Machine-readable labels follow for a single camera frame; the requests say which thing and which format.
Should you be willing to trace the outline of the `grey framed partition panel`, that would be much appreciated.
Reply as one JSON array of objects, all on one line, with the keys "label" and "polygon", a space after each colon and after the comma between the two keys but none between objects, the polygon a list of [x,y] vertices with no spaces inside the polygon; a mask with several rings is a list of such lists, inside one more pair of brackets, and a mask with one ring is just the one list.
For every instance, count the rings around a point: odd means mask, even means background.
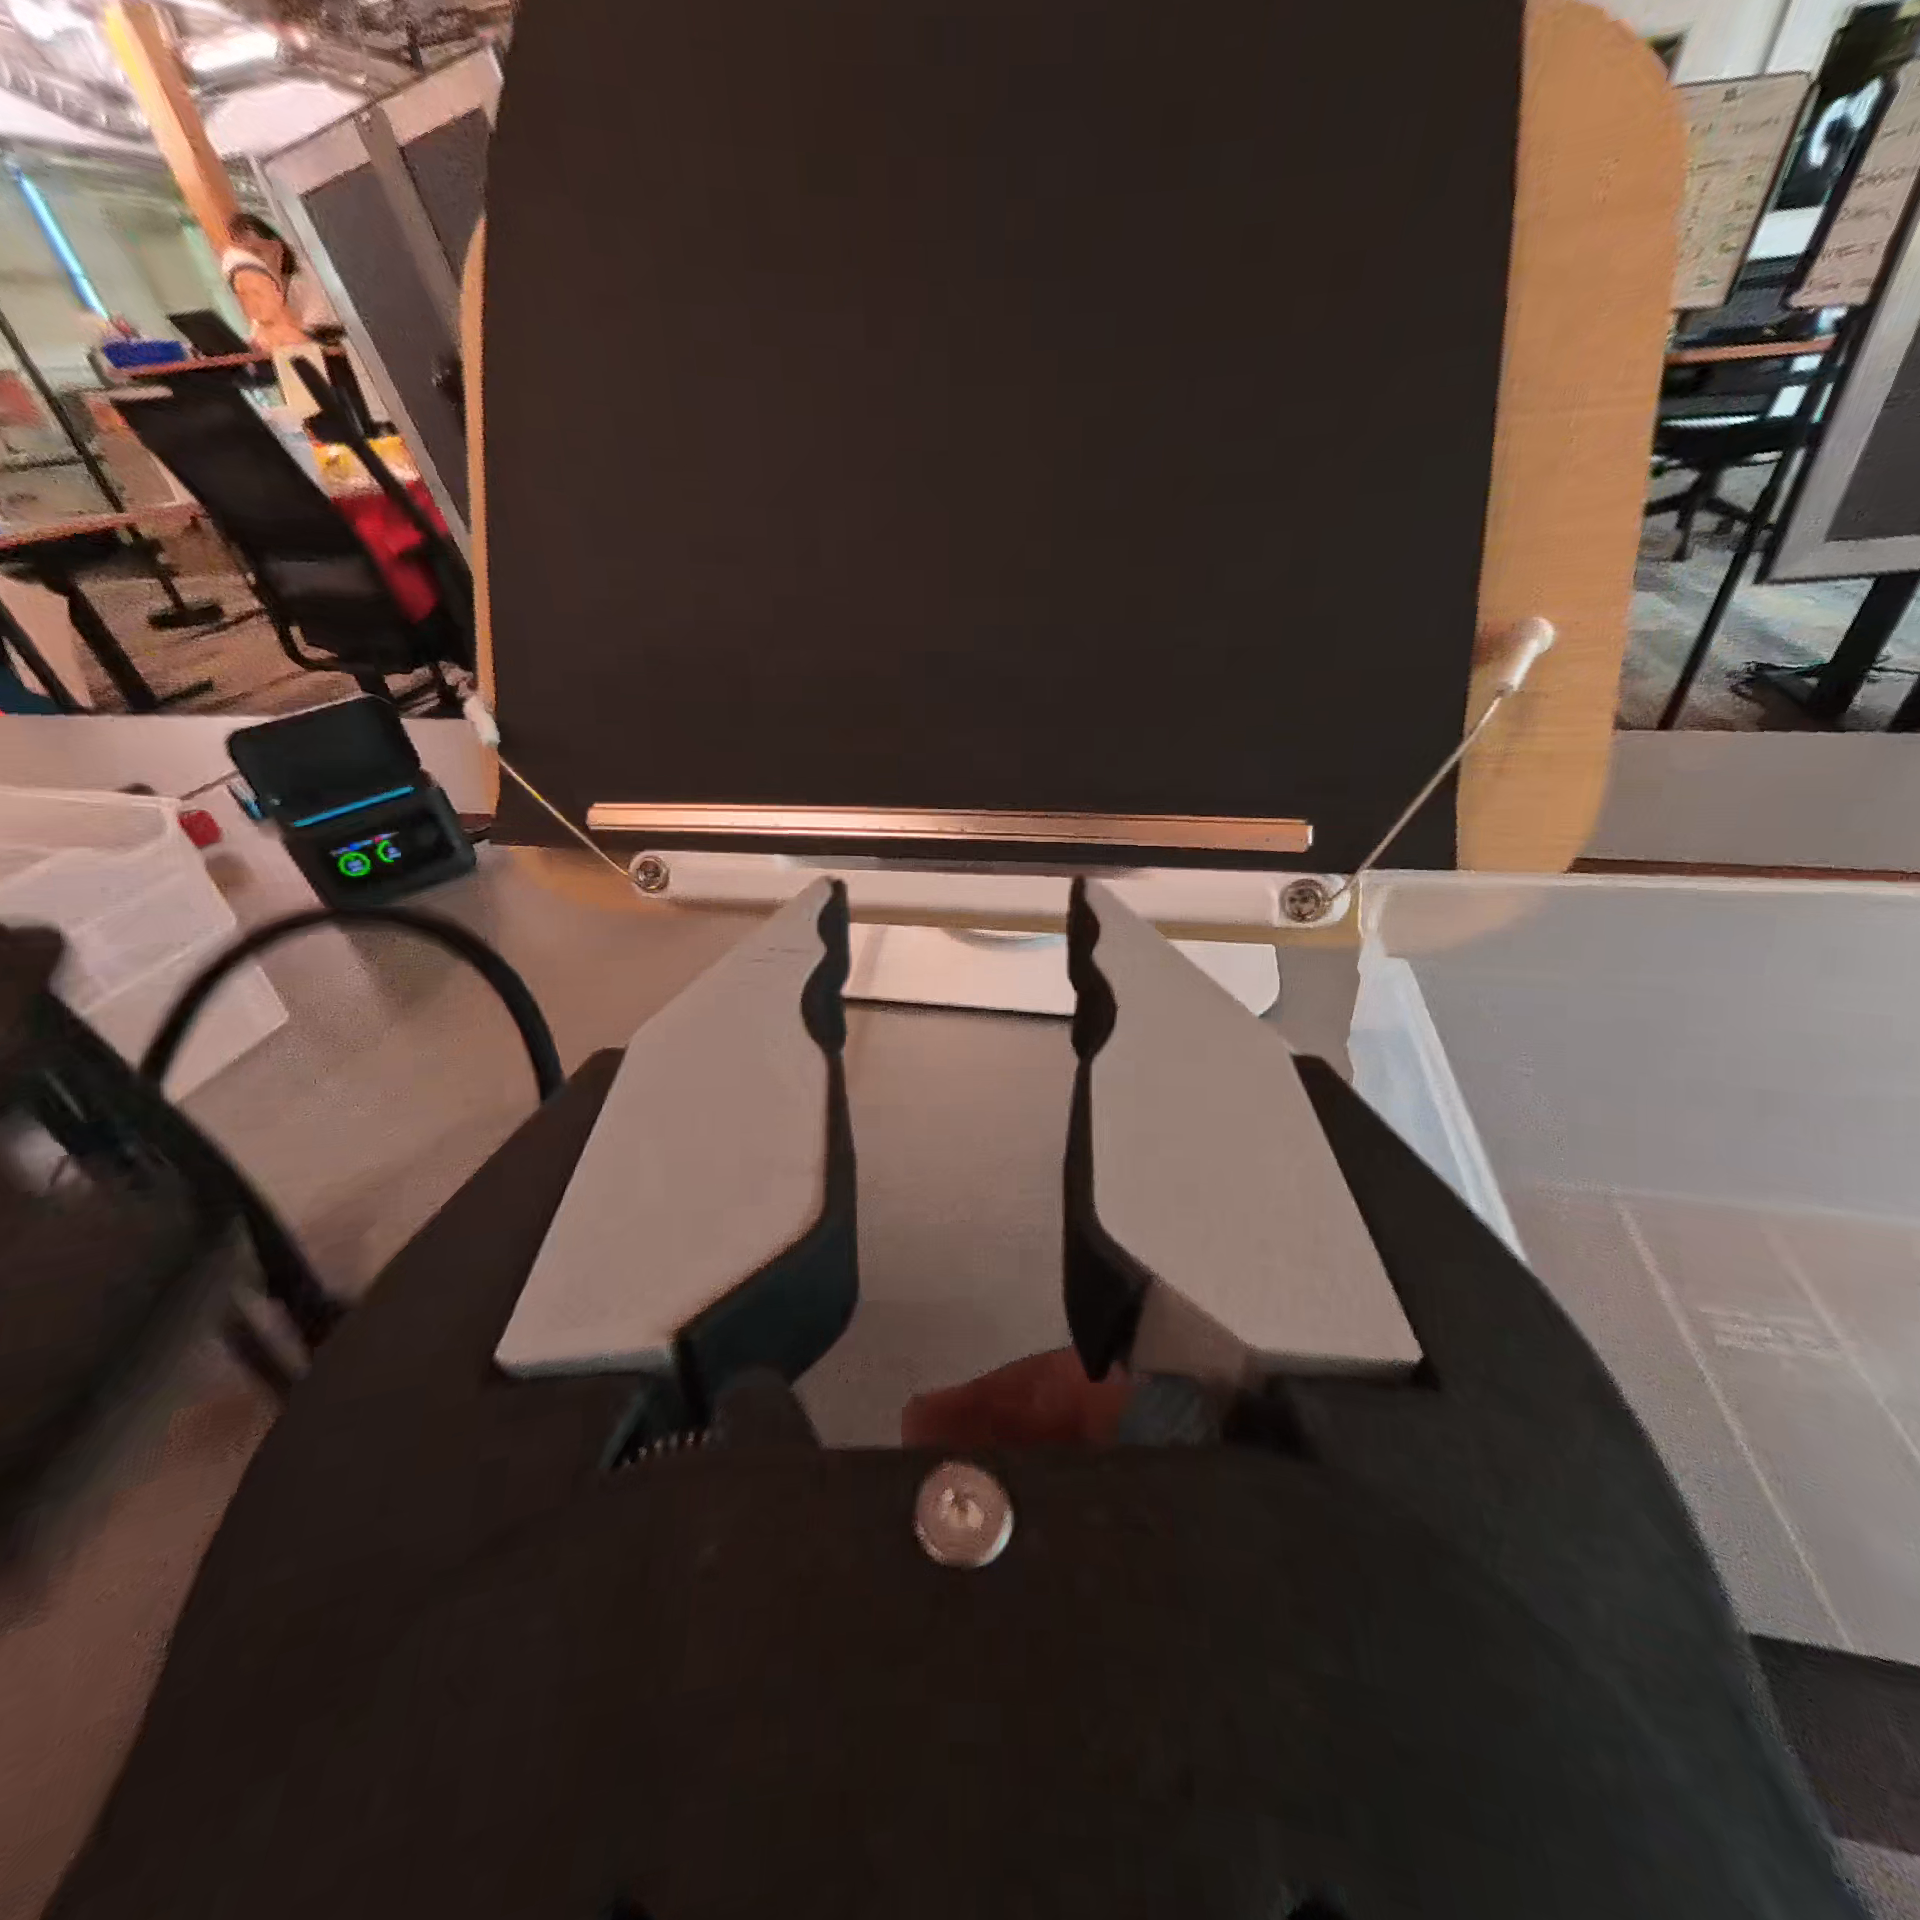
[{"label": "grey framed partition panel", "polygon": [[370,395],[472,551],[464,270],[486,223],[504,83],[486,47],[260,163]]}]

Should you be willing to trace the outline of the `dark framed panel on stand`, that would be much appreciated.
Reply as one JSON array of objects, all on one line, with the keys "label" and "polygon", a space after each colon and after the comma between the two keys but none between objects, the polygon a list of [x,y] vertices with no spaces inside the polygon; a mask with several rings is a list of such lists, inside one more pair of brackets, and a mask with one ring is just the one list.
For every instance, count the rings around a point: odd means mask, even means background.
[{"label": "dark framed panel on stand", "polygon": [[1761,564],[1771,585],[1919,569],[1919,214],[1855,327]]}]

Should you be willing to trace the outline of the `black hdmi cable green plug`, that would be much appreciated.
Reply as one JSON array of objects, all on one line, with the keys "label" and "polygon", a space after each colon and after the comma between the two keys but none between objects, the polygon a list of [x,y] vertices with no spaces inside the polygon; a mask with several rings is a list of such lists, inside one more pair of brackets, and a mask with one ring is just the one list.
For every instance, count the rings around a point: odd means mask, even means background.
[{"label": "black hdmi cable green plug", "polygon": [[524,977],[486,939],[450,919],[433,918],[400,906],[331,908],[319,906],[289,918],[255,926],[239,939],[216,951],[178,991],[152,1043],[137,1059],[143,1080],[164,1086],[178,1055],[216,999],[217,991],[240,969],[252,967],[270,951],[291,945],[316,931],[395,931],[416,937],[460,963],[494,995],[519,1038],[527,1063],[536,1078],[540,1103],[552,1103],[564,1091],[567,1074],[560,1048],[544,1009]]}]

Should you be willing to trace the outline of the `black charging case green display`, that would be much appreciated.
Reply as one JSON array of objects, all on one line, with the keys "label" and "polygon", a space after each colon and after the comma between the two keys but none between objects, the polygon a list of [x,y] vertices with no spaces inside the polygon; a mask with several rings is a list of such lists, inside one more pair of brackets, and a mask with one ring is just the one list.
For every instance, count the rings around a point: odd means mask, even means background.
[{"label": "black charging case green display", "polygon": [[398,711],[377,698],[226,737],[239,783],[327,908],[400,906],[475,874],[475,847]]}]

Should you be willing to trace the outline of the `red bag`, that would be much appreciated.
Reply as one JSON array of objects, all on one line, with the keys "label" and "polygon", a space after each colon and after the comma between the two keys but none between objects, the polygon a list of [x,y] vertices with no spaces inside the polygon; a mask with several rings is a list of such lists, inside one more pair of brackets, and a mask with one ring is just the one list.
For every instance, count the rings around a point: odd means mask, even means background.
[{"label": "red bag", "polygon": [[442,577],[430,542],[400,505],[377,488],[331,497],[334,507],[370,554],[398,609],[415,622],[443,610]]}]

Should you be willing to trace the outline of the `clear plastic bin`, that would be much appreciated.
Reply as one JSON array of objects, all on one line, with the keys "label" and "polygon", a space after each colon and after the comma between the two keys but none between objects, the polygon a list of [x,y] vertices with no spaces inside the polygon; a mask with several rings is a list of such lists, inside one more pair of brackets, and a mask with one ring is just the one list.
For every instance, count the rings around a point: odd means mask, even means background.
[{"label": "clear plastic bin", "polygon": [[1576,1322],[1755,1635],[1919,1656],[1914,887],[1400,875],[1355,1091]]},{"label": "clear plastic bin", "polygon": [[177,801],[9,784],[2,922],[63,934],[55,993],[131,1065],[240,936]]}]

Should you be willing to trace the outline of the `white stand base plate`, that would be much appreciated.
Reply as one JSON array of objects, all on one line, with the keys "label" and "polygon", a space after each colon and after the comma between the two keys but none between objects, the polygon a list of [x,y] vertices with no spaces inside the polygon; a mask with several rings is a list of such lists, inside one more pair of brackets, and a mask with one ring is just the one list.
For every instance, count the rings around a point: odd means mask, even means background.
[{"label": "white stand base plate", "polygon": [[[1274,946],[1174,950],[1254,1015],[1281,1006]],[[849,954],[849,1001],[1008,1017],[1071,1017],[1074,1009],[1064,934],[856,924]]]}]

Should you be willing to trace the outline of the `black office chair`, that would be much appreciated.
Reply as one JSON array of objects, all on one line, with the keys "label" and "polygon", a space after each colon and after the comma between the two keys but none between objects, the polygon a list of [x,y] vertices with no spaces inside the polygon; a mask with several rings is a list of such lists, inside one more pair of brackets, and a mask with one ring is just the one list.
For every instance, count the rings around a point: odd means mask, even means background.
[{"label": "black office chair", "polygon": [[201,505],[239,560],[286,658],[400,705],[412,691],[454,716],[473,662],[473,593],[433,498],[369,442],[351,444],[369,488],[393,498],[430,542],[443,610],[409,620],[334,507],[268,418],[223,372],[172,372],[108,392],[139,447]]}]

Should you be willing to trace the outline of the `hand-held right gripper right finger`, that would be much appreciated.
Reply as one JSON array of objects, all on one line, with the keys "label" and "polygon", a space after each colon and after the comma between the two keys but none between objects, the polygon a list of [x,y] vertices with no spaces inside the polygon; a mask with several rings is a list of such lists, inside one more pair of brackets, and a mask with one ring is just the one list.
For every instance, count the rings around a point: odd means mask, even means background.
[{"label": "hand-held right gripper right finger", "polygon": [[1284,1038],[1105,880],[1067,908],[1064,1311],[1128,1443],[1215,1443],[1302,1384],[1424,1351]]}]

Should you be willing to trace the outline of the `whiteboard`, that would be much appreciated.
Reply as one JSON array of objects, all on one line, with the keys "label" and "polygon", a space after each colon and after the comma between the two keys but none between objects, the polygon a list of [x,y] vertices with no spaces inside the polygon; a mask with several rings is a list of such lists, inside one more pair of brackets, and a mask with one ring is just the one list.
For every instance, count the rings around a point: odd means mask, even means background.
[{"label": "whiteboard", "polygon": [[1815,214],[1787,279],[1793,312],[1855,310],[1879,286],[1919,178],[1919,4],[1858,4],[1815,78],[1787,175]]},{"label": "whiteboard", "polygon": [[1674,89],[1688,131],[1671,312],[1724,307],[1804,126],[1814,76],[1775,71]]}]

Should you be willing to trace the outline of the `wooden office desk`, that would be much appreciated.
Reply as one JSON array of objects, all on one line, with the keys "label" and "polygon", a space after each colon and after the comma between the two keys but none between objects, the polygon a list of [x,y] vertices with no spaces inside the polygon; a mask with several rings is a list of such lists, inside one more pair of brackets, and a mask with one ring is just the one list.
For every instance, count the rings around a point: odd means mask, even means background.
[{"label": "wooden office desk", "polygon": [[128,656],[122,640],[115,635],[106,615],[90,602],[79,577],[81,544],[103,542],[108,537],[127,544],[147,575],[162,588],[172,615],[162,617],[162,628],[209,631],[224,610],[219,603],[190,603],[180,596],[177,577],[161,556],[158,536],[180,532],[196,521],[203,521],[203,511],[196,500],[167,503],[161,507],[132,513],[83,515],[66,519],[51,519],[23,528],[4,528],[2,559],[4,569],[27,569],[31,577],[51,593],[65,599],[65,610],[81,639],[87,658],[106,674],[122,707],[131,714],[164,714],[183,708],[216,691],[210,680],[183,683],[177,691],[158,692],[147,682],[137,663]]}]

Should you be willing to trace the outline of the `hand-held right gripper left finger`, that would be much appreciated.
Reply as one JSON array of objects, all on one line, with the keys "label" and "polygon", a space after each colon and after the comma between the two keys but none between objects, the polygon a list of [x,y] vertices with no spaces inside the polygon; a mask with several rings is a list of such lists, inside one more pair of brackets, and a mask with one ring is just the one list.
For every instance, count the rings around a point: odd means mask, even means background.
[{"label": "hand-held right gripper left finger", "polygon": [[679,1411],[796,1385],[857,1307],[849,891],[817,880],[626,1044],[494,1351]]}]

